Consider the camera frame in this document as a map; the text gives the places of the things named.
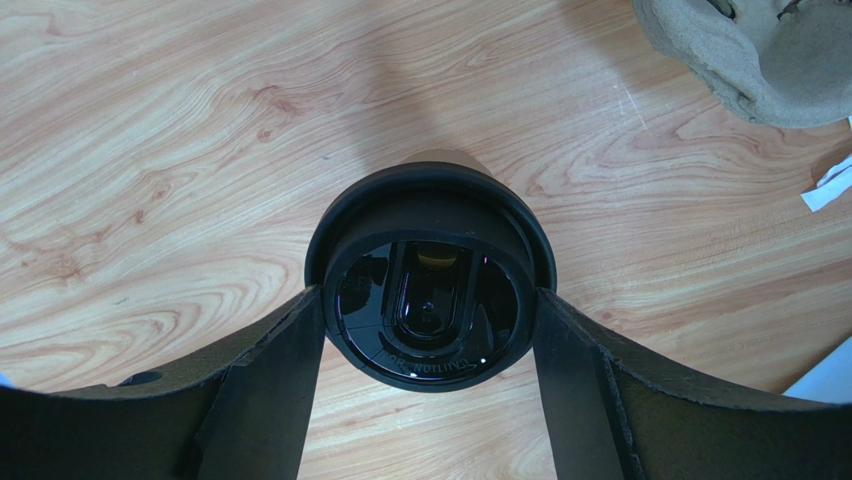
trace wood grain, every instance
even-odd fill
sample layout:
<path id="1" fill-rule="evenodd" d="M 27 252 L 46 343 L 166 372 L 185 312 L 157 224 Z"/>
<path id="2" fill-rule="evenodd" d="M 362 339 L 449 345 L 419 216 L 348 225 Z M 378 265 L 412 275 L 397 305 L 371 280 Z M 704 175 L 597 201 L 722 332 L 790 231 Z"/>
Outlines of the wood grain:
<path id="1" fill-rule="evenodd" d="M 852 334 L 852 197 L 798 197 L 848 125 L 746 124 L 624 0 L 7 0 L 0 372 L 114 384 L 302 288 L 325 207 L 464 150 L 545 226 L 560 294 L 722 378 L 779 391 Z M 300 473 L 553 478 L 532 357 L 447 395 L 326 346 Z"/>

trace wooden table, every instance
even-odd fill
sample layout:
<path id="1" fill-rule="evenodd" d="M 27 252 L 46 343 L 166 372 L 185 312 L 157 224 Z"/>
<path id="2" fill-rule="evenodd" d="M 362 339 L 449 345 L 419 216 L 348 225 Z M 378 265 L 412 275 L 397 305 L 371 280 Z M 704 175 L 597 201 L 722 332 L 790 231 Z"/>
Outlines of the wooden table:
<path id="1" fill-rule="evenodd" d="M 260 318 L 332 199 L 429 148 L 528 202 L 564 298 L 691 367 L 780 391 L 852 334 L 852 196 L 799 198 L 849 126 L 735 118 L 624 0 L 8 0 L 0 111 L 22 387 L 114 384 Z M 425 395 L 327 345 L 302 478 L 553 476 L 531 355 Z"/>

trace white paper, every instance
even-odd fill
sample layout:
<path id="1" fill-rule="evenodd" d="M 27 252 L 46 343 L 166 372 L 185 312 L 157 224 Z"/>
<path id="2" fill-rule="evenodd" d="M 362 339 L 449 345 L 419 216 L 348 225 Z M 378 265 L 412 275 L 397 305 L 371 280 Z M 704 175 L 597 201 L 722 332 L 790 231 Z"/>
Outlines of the white paper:
<path id="1" fill-rule="evenodd" d="M 852 187 L 852 156 L 831 167 L 817 182 L 816 190 L 802 194 L 802 200 L 812 212 L 816 212 L 843 195 L 849 187 Z"/>
<path id="2" fill-rule="evenodd" d="M 852 338 L 788 388 L 784 395 L 825 403 L 852 403 Z"/>

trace wooden surface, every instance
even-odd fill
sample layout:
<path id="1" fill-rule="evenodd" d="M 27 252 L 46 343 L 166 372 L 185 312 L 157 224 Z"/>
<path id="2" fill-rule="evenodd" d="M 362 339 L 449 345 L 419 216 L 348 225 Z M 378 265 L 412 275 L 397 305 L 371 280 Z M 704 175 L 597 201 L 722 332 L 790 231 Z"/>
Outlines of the wooden surface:
<path id="1" fill-rule="evenodd" d="M 736 119 L 624 0 L 7 0 L 0 112 L 22 387 L 114 384 L 258 319 L 337 194 L 439 147 L 529 203 L 564 298 L 678 361 L 779 391 L 852 334 L 852 196 L 798 196 L 848 125 Z M 327 345 L 302 478 L 553 476 L 530 355 L 422 395 Z"/>

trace light wood tabletop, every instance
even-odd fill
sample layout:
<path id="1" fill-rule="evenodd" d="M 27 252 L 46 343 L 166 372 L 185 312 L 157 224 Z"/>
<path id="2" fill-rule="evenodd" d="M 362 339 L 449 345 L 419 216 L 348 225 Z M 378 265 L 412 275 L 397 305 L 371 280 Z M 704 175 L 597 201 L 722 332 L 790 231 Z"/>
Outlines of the light wood tabletop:
<path id="1" fill-rule="evenodd" d="M 849 125 L 737 119 L 625 0 L 8 0 L 0 112 L 21 387 L 115 384 L 257 320 L 335 196 L 431 148 L 530 205 L 563 298 L 690 367 L 777 392 L 852 334 L 852 195 L 799 197 Z M 554 476 L 531 354 L 429 395 L 326 344 L 301 478 Z"/>

